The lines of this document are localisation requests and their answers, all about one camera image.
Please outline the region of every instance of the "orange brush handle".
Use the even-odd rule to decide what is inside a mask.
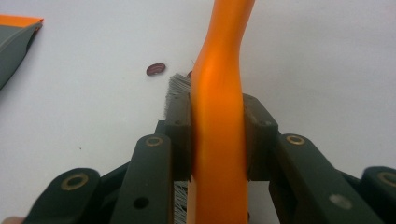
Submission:
[[[254,0],[216,0],[191,77],[192,181],[187,221],[247,223],[239,49]]]

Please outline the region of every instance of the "tabletop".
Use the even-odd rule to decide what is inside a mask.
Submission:
[[[0,220],[26,216],[57,175],[127,162],[163,119],[168,79],[187,74],[213,1],[0,1],[44,18],[0,90]],[[148,77],[153,63],[162,75]],[[396,3],[257,0],[240,52],[243,92],[282,133],[309,138],[339,170],[396,167]],[[264,182],[250,223],[278,223]]]

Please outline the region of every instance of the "brown bean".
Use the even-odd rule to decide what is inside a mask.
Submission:
[[[166,65],[164,63],[155,63],[148,67],[148,69],[146,70],[146,74],[148,76],[160,74],[165,70],[165,68],[166,68]]]

